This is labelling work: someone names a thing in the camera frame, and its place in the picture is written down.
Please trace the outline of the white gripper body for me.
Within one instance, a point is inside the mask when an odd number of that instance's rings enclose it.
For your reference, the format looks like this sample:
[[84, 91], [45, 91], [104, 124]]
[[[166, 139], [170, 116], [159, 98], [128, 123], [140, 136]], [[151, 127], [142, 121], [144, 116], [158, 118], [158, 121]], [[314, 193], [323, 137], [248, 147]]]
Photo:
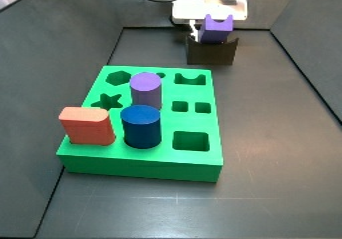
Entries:
[[172, 3], [175, 24], [202, 21], [207, 14], [214, 20], [224, 20], [231, 15], [234, 20], [243, 21], [247, 19], [247, 0], [175, 0]]

